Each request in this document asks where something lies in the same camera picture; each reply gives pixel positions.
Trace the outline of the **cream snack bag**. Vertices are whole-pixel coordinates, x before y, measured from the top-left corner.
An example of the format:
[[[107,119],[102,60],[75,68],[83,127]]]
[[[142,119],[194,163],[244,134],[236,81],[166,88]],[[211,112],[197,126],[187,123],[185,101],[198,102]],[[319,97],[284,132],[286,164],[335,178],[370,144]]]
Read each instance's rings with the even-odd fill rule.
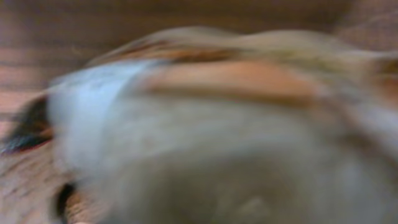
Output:
[[[52,141],[100,223],[396,223],[397,52],[168,29],[52,81],[1,154]]]

